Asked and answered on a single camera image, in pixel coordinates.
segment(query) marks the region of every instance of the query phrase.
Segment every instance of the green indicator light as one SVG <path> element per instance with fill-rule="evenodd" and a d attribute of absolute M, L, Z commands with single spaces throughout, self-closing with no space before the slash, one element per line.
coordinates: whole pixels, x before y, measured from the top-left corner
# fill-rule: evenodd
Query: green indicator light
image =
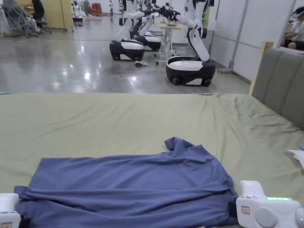
<path fill-rule="evenodd" d="M 288 198 L 280 198 L 280 197 L 266 197 L 266 200 L 286 200 L 288 201 Z"/>

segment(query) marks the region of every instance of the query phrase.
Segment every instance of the black shorts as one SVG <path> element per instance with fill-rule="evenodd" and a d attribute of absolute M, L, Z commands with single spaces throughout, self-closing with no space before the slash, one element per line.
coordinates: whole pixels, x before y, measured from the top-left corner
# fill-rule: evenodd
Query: black shorts
<path fill-rule="evenodd" d="M 304 50 L 304 41 L 292 41 L 290 39 L 284 39 L 284 47 L 288 48 L 288 44 L 295 43 L 296 50 Z"/>

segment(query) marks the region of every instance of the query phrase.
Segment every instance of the white shirt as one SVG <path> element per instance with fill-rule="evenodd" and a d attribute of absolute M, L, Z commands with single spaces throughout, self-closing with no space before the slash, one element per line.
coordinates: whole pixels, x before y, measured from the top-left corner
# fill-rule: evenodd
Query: white shirt
<path fill-rule="evenodd" d="M 292 29 L 290 31 L 297 33 L 297 35 L 292 38 L 292 41 L 304 41 L 304 23 L 303 23 L 303 21 L 296 21 L 293 24 Z"/>

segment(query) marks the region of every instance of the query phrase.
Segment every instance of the black wheel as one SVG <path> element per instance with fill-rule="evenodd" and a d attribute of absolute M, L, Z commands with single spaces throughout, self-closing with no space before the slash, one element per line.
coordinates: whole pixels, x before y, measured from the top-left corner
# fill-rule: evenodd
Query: black wheel
<path fill-rule="evenodd" d="M 119 55 L 116 54 L 116 53 L 113 53 L 113 54 L 112 54 L 112 58 L 113 58 L 114 60 L 119 60 Z"/>
<path fill-rule="evenodd" d="M 172 83 L 173 83 L 173 85 L 179 85 L 179 78 L 178 77 L 173 77 L 172 78 Z"/>
<path fill-rule="evenodd" d="M 207 80 L 205 80 L 205 81 L 202 83 L 202 86 L 204 86 L 204 87 L 209 87 L 210 84 L 211 84 L 211 79 L 207 79 Z"/>
<path fill-rule="evenodd" d="M 140 61 L 141 57 L 140 57 L 140 55 L 134 55 L 134 59 L 137 60 L 137 61 Z"/>

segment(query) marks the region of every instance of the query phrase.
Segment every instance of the robot wheel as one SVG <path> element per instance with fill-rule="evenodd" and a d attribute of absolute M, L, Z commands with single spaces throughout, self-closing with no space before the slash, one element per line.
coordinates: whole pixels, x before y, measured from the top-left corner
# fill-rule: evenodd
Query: robot wheel
<path fill-rule="evenodd" d="M 202 83 L 202 86 L 209 87 L 211 85 L 211 79 L 207 79 Z"/>
<path fill-rule="evenodd" d="M 178 77 L 173 77 L 172 78 L 172 84 L 173 85 L 179 85 L 179 78 Z"/>

